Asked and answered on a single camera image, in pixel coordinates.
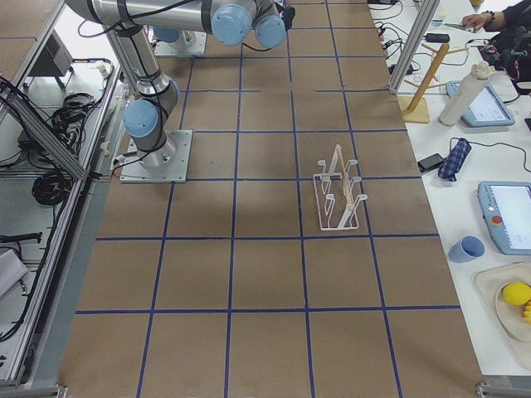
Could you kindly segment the person's hand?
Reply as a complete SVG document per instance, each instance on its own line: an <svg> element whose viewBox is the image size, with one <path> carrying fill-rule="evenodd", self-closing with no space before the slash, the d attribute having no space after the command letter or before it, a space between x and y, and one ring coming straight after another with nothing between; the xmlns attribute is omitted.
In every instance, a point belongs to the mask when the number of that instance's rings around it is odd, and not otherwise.
<svg viewBox="0 0 531 398"><path fill-rule="evenodd" d="M486 27L491 21L492 15L489 12L483 12L463 17L461 24L466 30L477 32L478 30Z"/></svg>

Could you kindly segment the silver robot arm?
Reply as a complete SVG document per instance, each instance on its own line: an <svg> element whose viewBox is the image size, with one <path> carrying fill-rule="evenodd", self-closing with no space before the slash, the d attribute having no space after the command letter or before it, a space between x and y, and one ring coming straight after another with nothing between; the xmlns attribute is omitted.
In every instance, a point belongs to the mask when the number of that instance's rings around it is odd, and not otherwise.
<svg viewBox="0 0 531 398"><path fill-rule="evenodd" d="M171 46L190 47L197 41L196 34L191 31L154 27L153 33L159 41L168 43Z"/></svg>
<svg viewBox="0 0 531 398"><path fill-rule="evenodd" d="M269 50L292 27L295 9L276 1L69 1L85 20L100 24L120 63L134 75L139 97L124 111L127 133L139 163L157 167L170 161L175 147L164 125L178 102L177 84L160 69L144 28L213 35L226 46L244 43L249 32Z"/></svg>

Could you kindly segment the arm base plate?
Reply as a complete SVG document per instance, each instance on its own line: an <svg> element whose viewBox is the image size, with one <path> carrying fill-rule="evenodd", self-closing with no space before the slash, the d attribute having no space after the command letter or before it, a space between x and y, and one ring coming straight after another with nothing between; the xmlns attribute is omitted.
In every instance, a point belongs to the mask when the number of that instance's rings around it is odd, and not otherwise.
<svg viewBox="0 0 531 398"><path fill-rule="evenodd" d="M138 156L126 160L120 181L123 183L186 182L192 130L166 130L165 145L142 161Z"/></svg>
<svg viewBox="0 0 531 398"><path fill-rule="evenodd" d="M156 28L153 31L157 43L154 54L158 57L202 56L205 51L207 34L184 30Z"/></svg>

